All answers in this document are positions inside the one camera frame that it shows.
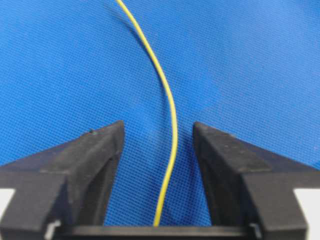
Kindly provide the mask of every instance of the insulated wire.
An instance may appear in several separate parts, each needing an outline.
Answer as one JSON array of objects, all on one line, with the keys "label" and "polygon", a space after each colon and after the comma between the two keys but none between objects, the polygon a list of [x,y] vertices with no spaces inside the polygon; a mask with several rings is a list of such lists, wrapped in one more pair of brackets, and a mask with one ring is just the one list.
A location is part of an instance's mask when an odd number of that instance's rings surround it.
[{"label": "insulated wire", "polygon": [[128,10],[126,5],[122,2],[122,0],[116,0],[116,2],[120,5],[122,10],[125,12],[125,14],[129,17],[130,21],[132,22],[135,30],[137,31],[144,47],[146,48],[148,54],[151,57],[151,60],[160,76],[161,82],[163,84],[164,90],[166,92],[166,95],[168,97],[169,105],[170,105],[170,113],[171,113],[171,126],[172,126],[172,146],[171,146],[171,154],[169,163],[163,178],[160,194],[158,197],[158,202],[156,206],[155,216],[153,220],[153,226],[158,227],[161,219],[161,214],[166,198],[166,192],[169,185],[170,177],[172,174],[172,171],[174,169],[176,155],[177,155],[177,149],[178,149],[178,123],[177,123],[177,113],[176,113],[176,106],[174,97],[172,96],[170,86],[168,84],[168,81],[166,79],[165,73],[163,69],[160,66],[160,63],[152,50],[150,44],[148,43],[147,38],[145,37],[144,33],[142,32],[138,22],[134,18],[134,16],[131,14],[131,12]]}]

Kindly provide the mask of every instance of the black plastic jaw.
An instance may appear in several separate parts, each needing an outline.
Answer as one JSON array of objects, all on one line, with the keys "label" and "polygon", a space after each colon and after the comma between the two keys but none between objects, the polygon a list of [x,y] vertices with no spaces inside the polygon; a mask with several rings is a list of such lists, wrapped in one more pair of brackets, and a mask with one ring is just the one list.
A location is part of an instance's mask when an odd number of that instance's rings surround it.
[{"label": "black plastic jaw", "polygon": [[102,225],[124,133],[118,121],[0,167],[0,191],[13,191],[0,239],[43,240],[54,222]]},{"label": "black plastic jaw", "polygon": [[195,123],[193,141],[213,225],[249,226],[264,240],[305,240],[296,188],[320,188],[312,167]]}]

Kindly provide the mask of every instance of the yellow wire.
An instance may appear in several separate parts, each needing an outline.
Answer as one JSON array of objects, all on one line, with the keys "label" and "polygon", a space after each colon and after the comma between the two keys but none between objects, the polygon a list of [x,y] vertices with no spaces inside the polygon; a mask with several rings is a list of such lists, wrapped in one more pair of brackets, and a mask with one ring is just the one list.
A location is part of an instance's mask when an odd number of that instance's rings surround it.
[{"label": "yellow wire", "polygon": [[172,96],[172,93],[171,93],[168,81],[166,79],[165,73],[162,70],[160,63],[159,63],[154,51],[152,50],[150,44],[148,43],[147,38],[145,37],[144,33],[142,32],[138,22],[136,21],[134,16],[131,14],[131,12],[128,10],[126,5],[122,2],[122,0],[116,0],[116,2],[120,5],[122,10],[125,12],[125,14],[131,20],[131,22],[132,22],[135,30],[137,31],[142,43],[144,44],[147,52],[149,53],[149,55],[153,61],[153,64],[154,64],[154,66],[155,66],[155,68],[161,78],[161,81],[162,81],[162,84],[165,89],[166,95],[168,97],[169,105],[170,105],[171,125],[172,125],[172,146],[171,146],[171,154],[170,154],[169,163],[168,163],[168,166],[167,166],[167,169],[165,172],[165,176],[163,178],[162,187],[161,187],[160,194],[158,197],[158,203],[156,206],[155,216],[154,216],[154,220],[153,220],[153,226],[157,227],[157,226],[159,226],[159,223],[160,223],[162,209],[163,209],[165,198],[166,198],[166,192],[167,192],[167,188],[169,185],[171,173],[174,169],[176,155],[177,155],[177,149],[178,149],[178,123],[177,123],[176,106],[175,106],[174,97]]}]

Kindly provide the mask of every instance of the blue background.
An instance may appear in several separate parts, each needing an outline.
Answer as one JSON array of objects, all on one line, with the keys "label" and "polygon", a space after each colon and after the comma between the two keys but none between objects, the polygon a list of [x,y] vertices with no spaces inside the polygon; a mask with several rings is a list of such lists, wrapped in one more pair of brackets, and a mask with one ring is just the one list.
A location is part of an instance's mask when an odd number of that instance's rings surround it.
[{"label": "blue background", "polygon": [[[320,168],[318,0],[124,0],[171,86],[162,225],[209,225],[192,125]],[[113,0],[0,1],[0,163],[125,121],[107,225],[151,225],[171,148],[156,71]]]}]

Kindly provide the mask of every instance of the textured blue surface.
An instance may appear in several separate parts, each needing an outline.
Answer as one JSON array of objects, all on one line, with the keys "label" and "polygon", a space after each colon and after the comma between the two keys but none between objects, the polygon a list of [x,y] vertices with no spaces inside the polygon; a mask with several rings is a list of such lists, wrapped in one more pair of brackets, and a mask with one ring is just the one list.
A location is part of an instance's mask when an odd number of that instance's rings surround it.
[{"label": "textured blue surface", "polygon": [[[318,0],[125,0],[170,83],[179,150],[162,225],[208,225],[192,124],[320,168]],[[124,120],[107,225],[152,224],[167,99],[113,0],[0,1],[0,163]]]}]

